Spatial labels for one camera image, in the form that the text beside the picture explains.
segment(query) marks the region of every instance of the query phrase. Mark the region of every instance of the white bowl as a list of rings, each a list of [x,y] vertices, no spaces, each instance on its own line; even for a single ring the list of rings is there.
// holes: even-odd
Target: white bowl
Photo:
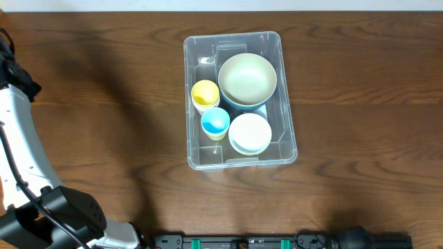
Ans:
[[[262,153],[269,146],[272,130],[262,116],[245,113],[230,124],[228,136],[230,144],[237,152],[253,156]]]
[[[275,69],[266,59],[251,53],[229,58],[220,68],[221,94],[238,107],[253,108],[271,98],[277,87]]]

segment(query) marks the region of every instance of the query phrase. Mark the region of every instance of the green strip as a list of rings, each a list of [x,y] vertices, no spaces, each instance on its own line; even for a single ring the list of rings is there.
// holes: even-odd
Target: green strip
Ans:
[[[191,249],[200,249],[200,240],[199,239],[193,239],[191,241]]]
[[[291,249],[291,241],[288,239],[282,239],[282,249]]]

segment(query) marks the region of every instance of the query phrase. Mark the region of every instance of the wood grain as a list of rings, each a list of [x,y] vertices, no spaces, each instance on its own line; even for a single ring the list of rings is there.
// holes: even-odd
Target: wood grain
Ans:
[[[55,171],[145,232],[287,234],[364,225],[443,246],[441,12],[6,13]],[[274,30],[299,157],[188,167],[183,41]],[[0,248],[8,248],[5,243]]]

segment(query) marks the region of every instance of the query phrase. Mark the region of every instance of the plastic bin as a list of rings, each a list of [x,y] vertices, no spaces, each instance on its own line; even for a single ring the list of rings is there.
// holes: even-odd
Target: plastic bin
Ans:
[[[221,171],[229,167],[276,167],[295,161],[298,152],[280,36],[275,32],[192,36],[183,45],[189,166],[203,171]],[[263,56],[270,61],[277,73],[278,85],[273,97],[257,110],[271,125],[271,144],[257,156],[244,156],[236,152],[230,145],[228,136],[220,141],[212,141],[202,130],[201,116],[193,107],[190,97],[192,86],[199,80],[212,80],[218,84],[218,72],[223,63],[240,53]],[[223,100],[220,107],[227,110],[231,122],[243,114],[243,111],[232,108]]]

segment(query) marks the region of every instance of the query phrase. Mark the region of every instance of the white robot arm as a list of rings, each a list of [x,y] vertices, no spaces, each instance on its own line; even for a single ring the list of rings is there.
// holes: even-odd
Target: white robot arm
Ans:
[[[0,29],[0,33],[3,33],[10,42],[7,44],[0,35],[0,125],[16,169],[27,189],[36,199],[42,195],[41,190],[45,187],[54,190],[65,184],[51,167],[34,128],[30,102],[41,88],[32,81],[25,70],[15,63],[13,42],[5,30]],[[12,174],[6,149],[0,143],[3,205],[8,214],[11,210],[28,205],[30,199],[23,193]],[[143,237],[131,224],[107,219],[105,227],[106,230],[101,238],[85,241],[88,247],[144,248]]]

